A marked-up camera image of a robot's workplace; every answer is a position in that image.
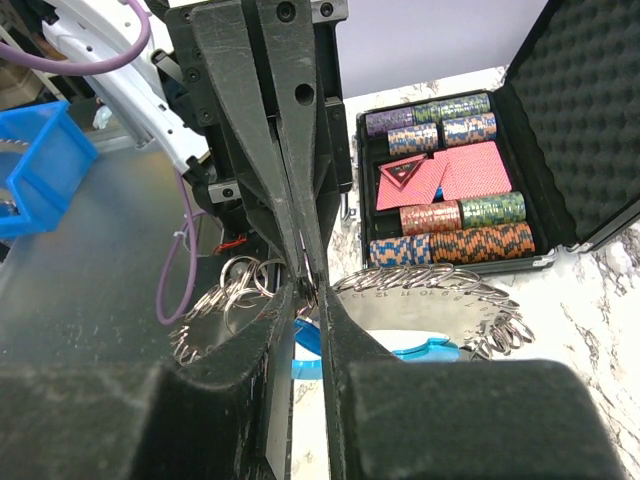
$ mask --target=white marble surface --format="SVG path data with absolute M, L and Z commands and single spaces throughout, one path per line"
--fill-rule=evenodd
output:
M 357 113 L 372 108 L 481 88 L 495 89 L 504 69 L 428 82 L 346 102 L 350 138 Z M 357 208 L 357 191 L 351 206 Z M 331 280 L 361 268 L 359 225 L 338 221 L 329 251 Z M 544 272 L 493 277 L 521 304 L 536 343 L 513 359 L 550 359 L 570 366 L 585 382 L 617 446 L 629 478 L 640 479 L 640 224 L 594 254 L 561 252 Z M 328 479 L 321 382 L 295 387 L 292 477 Z

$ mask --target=screw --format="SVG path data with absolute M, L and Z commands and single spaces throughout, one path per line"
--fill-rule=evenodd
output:
M 320 7 L 320 13 L 325 18 L 330 17 L 331 15 L 333 15 L 333 5 L 331 5 L 330 3 L 323 3 Z
M 198 80 L 200 80 L 200 72 L 198 70 L 196 70 L 195 68 L 188 68 L 187 69 L 187 78 L 192 83 L 193 82 L 197 82 Z
M 281 22 L 289 23 L 293 21 L 296 16 L 296 7 L 291 2 L 282 2 L 278 5 L 276 14 Z

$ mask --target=key ring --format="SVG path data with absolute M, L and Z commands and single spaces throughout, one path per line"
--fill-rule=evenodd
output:
M 253 283 L 255 284 L 256 288 L 258 289 L 258 291 L 264 295 L 265 297 L 269 297 L 269 298 L 273 298 L 273 296 L 275 295 L 275 293 L 271 293 L 267 287 L 269 285 L 269 273 L 267 271 L 267 268 L 269 265 L 284 265 L 286 266 L 287 264 L 280 259 L 274 259 L 274 260 L 267 260 L 266 262 L 262 262 L 258 268 L 256 268 L 256 271 L 253 274 Z M 262 274 L 262 276 L 264 277 L 264 285 L 260 284 L 260 282 L 258 281 L 258 273 L 264 271 L 264 273 Z
M 402 285 L 404 282 L 402 278 L 407 274 L 406 267 L 392 267 L 392 271 L 387 272 L 386 278 L 384 278 L 379 284 L 377 290 L 383 292 L 390 288 Z
M 439 283 L 448 280 L 454 273 L 456 269 L 450 263 L 440 263 L 431 266 L 431 275 L 420 283 L 415 284 L 415 287 L 435 287 Z
M 456 291 L 467 291 L 475 290 L 482 283 L 480 275 L 466 270 L 456 270 L 454 274 L 449 277 L 449 280 L 451 279 L 460 280 L 460 282 L 450 286 L 443 286 L 442 288 Z
M 228 294 L 227 289 L 226 289 L 227 272 L 229 271 L 229 269 L 231 269 L 231 267 L 233 267 L 240 260 L 247 260 L 249 262 L 249 266 L 247 267 L 247 270 L 249 270 L 250 266 L 253 263 L 257 262 L 257 260 L 255 258 L 249 257 L 248 255 L 238 255 L 237 257 L 231 258 L 229 261 L 227 261 L 227 263 L 224 264 L 224 266 L 222 267 L 222 271 L 220 272 L 220 281 L 218 282 L 218 284 L 219 285 L 225 285 L 225 288 L 222 289 L 222 294 L 224 295 L 225 299 L 229 298 L 229 294 Z
M 229 326 L 229 312 L 234 306 L 236 306 L 235 303 L 238 300 L 250 293 L 256 293 L 260 295 L 260 290 L 258 290 L 257 288 L 243 288 L 242 290 L 239 290 L 231 295 L 231 297 L 229 297 L 229 301 L 224 306 L 224 310 L 222 311 L 222 319 L 224 321 L 224 325 L 227 327 L 227 330 L 229 330 L 231 334 L 235 334 L 236 332 L 231 330 L 231 327 Z
M 430 265 L 425 265 L 424 269 L 417 269 L 409 267 L 409 274 L 402 283 L 402 288 L 410 289 L 415 284 L 419 284 L 421 281 L 426 280 L 433 274 L 433 268 Z
M 527 325 L 524 323 L 524 321 L 522 320 L 522 316 L 512 312 L 509 312 L 509 316 L 510 316 L 508 320 L 509 324 L 520 333 L 520 335 L 522 336 L 522 339 L 526 343 L 535 342 L 536 336 L 533 334 L 531 329 L 527 327 Z
M 352 273 L 351 275 L 347 275 L 333 286 L 333 289 L 336 293 L 340 293 L 343 290 L 347 290 L 349 288 L 355 288 L 358 284 L 358 280 L 360 278 L 366 277 L 371 273 L 383 274 L 384 270 L 379 267 L 368 268 L 366 270 L 360 270 L 359 272 Z

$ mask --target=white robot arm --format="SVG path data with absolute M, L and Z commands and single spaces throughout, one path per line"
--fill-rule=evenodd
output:
M 47 41 L 75 63 L 113 58 L 138 38 L 140 21 L 119 0 L 47 0 L 59 20 L 43 23 Z M 163 93 L 155 52 L 173 52 L 164 23 L 149 12 L 152 36 L 143 53 L 131 64 L 87 80 L 139 143 L 155 138 L 175 168 L 184 174 L 191 158 L 209 155 L 206 139 L 184 125 L 171 111 Z

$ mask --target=poker chip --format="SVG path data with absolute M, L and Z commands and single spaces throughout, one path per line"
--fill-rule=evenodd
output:
M 367 134 L 370 137 L 383 135 L 389 130 L 413 126 L 413 109 L 397 108 L 387 112 L 370 113 L 366 116 Z
M 413 107 L 413 124 L 423 125 L 440 121 L 439 102 L 425 103 Z
M 378 267 L 413 265 L 413 245 L 411 237 L 373 240 L 369 244 L 371 263 Z
M 427 123 L 389 130 L 388 140 L 391 155 L 426 152 L 437 148 L 438 129 L 435 123 Z
M 535 254 L 529 225 L 514 223 L 431 235 L 436 263 L 471 264 L 523 258 Z
M 424 265 L 431 263 L 431 235 L 428 233 L 411 237 L 413 249 L 413 263 Z
M 402 207 L 400 222 L 404 235 L 445 232 L 462 228 L 460 207 L 456 200 Z
M 460 200 L 462 228 L 523 222 L 527 218 L 520 192 Z
M 489 102 L 489 95 L 486 93 L 478 93 L 476 95 L 439 101 L 437 115 L 439 120 L 451 120 L 454 118 L 489 113 L 490 111 L 491 103 Z
M 455 118 L 442 122 L 444 144 L 447 147 L 486 142 L 496 138 L 498 127 L 493 113 Z

